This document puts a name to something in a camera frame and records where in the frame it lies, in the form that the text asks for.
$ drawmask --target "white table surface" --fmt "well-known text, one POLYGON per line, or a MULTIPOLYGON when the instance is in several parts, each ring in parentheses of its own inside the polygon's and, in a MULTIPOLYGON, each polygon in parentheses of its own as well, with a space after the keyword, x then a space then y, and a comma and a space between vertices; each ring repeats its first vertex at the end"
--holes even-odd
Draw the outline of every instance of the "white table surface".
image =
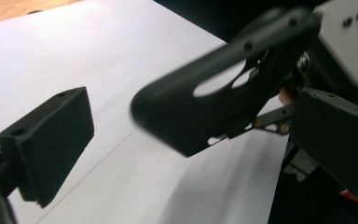
POLYGON ((48 207, 10 195, 19 223, 267 223, 287 138, 251 132, 186 159, 129 115, 144 85, 222 44, 151 0, 88 0, 0 22, 0 132, 80 86, 95 125, 48 207))

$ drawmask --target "wooden surface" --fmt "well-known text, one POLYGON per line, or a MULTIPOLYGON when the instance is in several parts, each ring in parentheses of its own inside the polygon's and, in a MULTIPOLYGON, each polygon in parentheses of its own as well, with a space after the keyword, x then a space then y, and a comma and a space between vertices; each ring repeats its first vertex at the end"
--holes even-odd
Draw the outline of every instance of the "wooden surface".
POLYGON ((0 21, 44 11, 54 7, 70 5, 80 0, 0 0, 0 21))

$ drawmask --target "black 3d-printed part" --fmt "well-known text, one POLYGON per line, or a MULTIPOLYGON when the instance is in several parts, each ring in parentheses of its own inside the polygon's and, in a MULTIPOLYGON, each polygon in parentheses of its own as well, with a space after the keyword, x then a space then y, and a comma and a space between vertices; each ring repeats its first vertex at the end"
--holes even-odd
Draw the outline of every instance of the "black 3d-printed part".
POLYGON ((303 89, 291 130, 292 141, 358 197, 358 105, 303 89))
POLYGON ((229 44, 140 90, 131 102, 132 116, 185 156, 209 147, 212 137, 234 137, 280 88, 319 28, 305 8, 271 10, 229 44), (193 96, 200 83, 266 50, 258 74, 245 85, 232 88, 238 76, 218 92, 193 96))
POLYGON ((25 201, 47 206, 94 135, 86 88, 59 93, 0 133, 25 201))

